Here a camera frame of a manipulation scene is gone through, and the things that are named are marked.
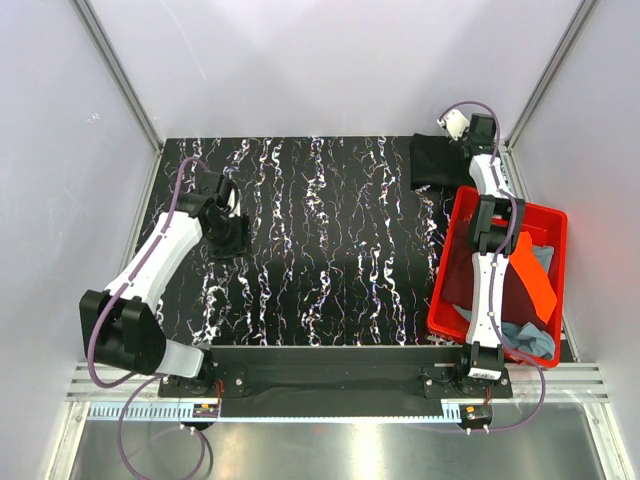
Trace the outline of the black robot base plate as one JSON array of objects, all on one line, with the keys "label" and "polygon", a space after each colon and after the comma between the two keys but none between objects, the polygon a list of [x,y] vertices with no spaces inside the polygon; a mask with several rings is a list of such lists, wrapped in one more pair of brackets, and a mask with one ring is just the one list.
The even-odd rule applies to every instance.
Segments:
[{"label": "black robot base plate", "polygon": [[506,372],[492,386],[457,381],[460,346],[215,346],[211,352],[217,385],[193,387],[183,380],[170,380],[160,386],[160,396],[369,407],[513,395]]}]

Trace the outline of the black t shirt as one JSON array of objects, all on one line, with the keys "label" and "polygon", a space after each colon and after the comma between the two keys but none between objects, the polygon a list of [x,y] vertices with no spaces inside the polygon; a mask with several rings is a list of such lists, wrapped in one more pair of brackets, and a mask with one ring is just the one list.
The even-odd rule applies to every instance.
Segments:
[{"label": "black t shirt", "polygon": [[410,185],[444,188],[474,187],[469,157],[445,136],[414,134],[409,144]]}]

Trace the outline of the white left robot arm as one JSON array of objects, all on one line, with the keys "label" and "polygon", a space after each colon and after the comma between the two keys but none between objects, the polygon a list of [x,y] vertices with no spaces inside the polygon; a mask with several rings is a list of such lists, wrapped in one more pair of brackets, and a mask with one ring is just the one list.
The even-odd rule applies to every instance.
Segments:
[{"label": "white left robot arm", "polygon": [[170,209],[127,267],[104,289],[79,302],[87,360],[129,375],[181,378],[196,396],[215,386],[210,353],[168,339],[158,320],[160,299],[186,256],[200,243],[212,262],[245,256],[251,248],[250,218],[242,213],[239,188],[225,175],[208,174],[203,185],[178,192]]}]

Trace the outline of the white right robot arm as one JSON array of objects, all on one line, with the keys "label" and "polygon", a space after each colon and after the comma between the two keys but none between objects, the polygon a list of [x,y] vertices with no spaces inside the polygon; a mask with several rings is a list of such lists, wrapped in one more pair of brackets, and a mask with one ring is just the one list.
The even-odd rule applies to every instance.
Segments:
[{"label": "white right robot arm", "polygon": [[499,383],[503,375],[504,280],[517,246],[524,201],[515,197],[502,171],[500,123],[491,107],[479,101],[459,101],[447,107],[437,123],[470,157],[469,175],[478,191],[467,233],[473,268],[472,308],[453,374],[457,390],[472,397]]}]

